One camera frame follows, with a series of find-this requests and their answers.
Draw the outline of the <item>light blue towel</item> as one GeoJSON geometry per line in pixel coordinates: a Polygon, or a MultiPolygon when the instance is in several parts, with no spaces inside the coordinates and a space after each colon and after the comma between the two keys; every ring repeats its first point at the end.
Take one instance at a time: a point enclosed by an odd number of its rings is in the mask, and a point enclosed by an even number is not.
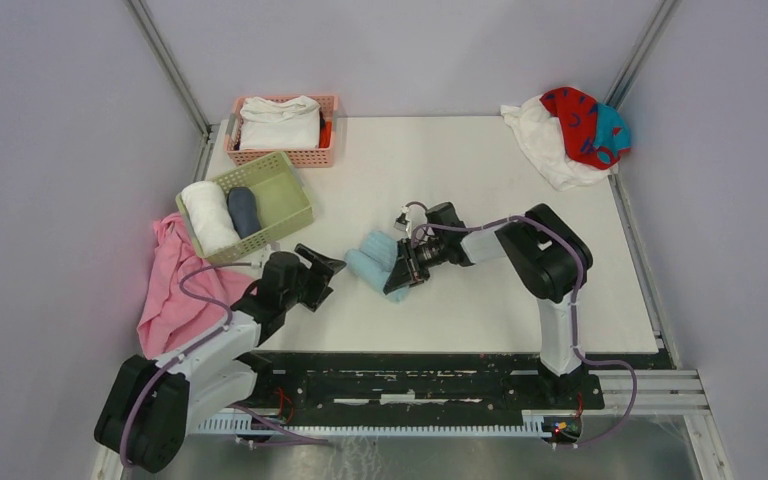
{"type": "Polygon", "coordinates": [[[384,293],[384,286],[392,273],[397,256],[397,241],[381,231],[371,231],[358,248],[349,249],[344,261],[352,274],[362,280],[374,292],[391,303],[401,303],[409,293],[408,287],[384,293]]]}

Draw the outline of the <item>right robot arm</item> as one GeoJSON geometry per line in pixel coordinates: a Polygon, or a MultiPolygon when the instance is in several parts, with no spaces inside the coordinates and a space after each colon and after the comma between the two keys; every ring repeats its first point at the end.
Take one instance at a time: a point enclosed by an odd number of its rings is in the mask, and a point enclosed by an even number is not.
{"type": "Polygon", "coordinates": [[[479,227],[468,227],[450,202],[425,211],[426,222],[396,243],[393,269],[383,283],[390,294],[430,279],[430,270],[444,263],[469,267],[507,259],[527,291],[537,300],[541,364],[549,374],[537,382],[540,400],[562,408],[578,393],[571,375],[581,369],[575,319],[578,292],[586,283],[593,256],[585,242],[547,204],[520,216],[479,227]]]}

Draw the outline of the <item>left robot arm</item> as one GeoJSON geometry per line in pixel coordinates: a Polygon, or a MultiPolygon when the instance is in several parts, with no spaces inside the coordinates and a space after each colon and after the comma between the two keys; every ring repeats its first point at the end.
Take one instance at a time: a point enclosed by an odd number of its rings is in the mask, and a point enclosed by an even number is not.
{"type": "Polygon", "coordinates": [[[94,428],[95,441],[124,467],[150,473],[166,468],[186,437],[220,410],[273,397],[267,362],[255,349],[284,326],[297,305],[316,311],[346,266],[303,245],[272,253],[235,302],[181,291],[222,309],[222,317],[182,346],[152,359],[134,355],[119,368],[94,428]]]}

